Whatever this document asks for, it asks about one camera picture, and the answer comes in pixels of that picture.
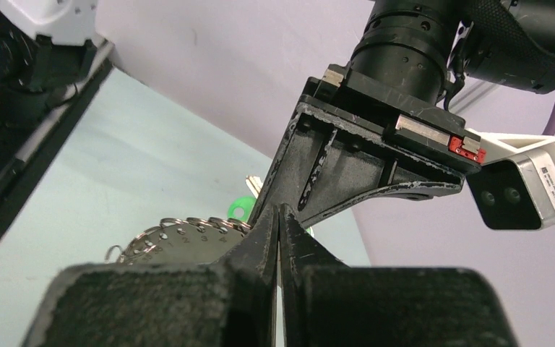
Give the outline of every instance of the green ring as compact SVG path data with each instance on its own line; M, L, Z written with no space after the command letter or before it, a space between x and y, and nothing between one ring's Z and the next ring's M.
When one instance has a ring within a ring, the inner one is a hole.
M233 204L228 208L227 216L229 218L239 219L242 222L247 222L248 218L250 218L250 213L252 213L252 208L254 208L254 204L256 203L257 199L255 197L240 197ZM243 217L236 217L235 210L241 208L244 210Z

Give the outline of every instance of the camera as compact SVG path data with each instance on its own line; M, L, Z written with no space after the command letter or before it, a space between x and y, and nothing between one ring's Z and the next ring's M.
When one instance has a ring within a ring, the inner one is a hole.
M540 230L555 224L555 163L541 148L490 162L467 182L490 229Z

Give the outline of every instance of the red connector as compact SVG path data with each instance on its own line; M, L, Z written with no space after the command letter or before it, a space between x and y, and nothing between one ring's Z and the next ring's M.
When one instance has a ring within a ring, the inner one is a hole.
M480 148L478 150L478 154L475 154L469 150L466 150L465 148L463 148L463 141L458 137L454 137L454 136L450 139L449 150L450 152L454 152L462 157L465 157L469 160L473 160L476 163L480 163L480 164L484 163L484 157L486 157L485 150Z

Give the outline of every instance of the spiral binding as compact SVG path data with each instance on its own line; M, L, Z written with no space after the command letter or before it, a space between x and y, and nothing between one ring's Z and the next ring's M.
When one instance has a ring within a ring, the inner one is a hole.
M154 248L158 247L160 240L167 239L168 236L164 232L165 229L170 228L172 226L193 226L196 230L200 233L205 233L209 228L217 229L217 231L221 234L228 233L229 229L238 231L241 233L242 237L249 234L252 227L241 220L237 220L235 218L229 218L224 220L222 218L211 217L208 220L201 219L201 218L187 218L186 220L182 220L179 218L163 218L160 220L158 226L153 226L152 228L148 228L139 235L135 236L135 238L129 242L129 245L123 249L119 245L114 245L108 249L105 255L105 263L110 262L111 255L115 249L119 249L120 254L116 258L116 263L125 263L128 260L135 260L138 257L142 257L143 255L150 253ZM177 228L176 231L179 234L184 235L186 232L182 228ZM154 233L159 233L159 242L151 242L149 240L149 236ZM142 244L143 247L136 248L139 244Z

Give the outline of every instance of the red object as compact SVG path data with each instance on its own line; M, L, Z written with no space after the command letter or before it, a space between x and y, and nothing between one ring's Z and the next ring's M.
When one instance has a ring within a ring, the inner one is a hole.
M478 151L478 154L470 152L463 148L463 141L458 137L453 136L452 139L450 139L450 144L448 147L450 152L454 152L469 160L473 160L476 163L480 163L480 164L484 163L484 158L486 157L486 151L480 148L480 150Z

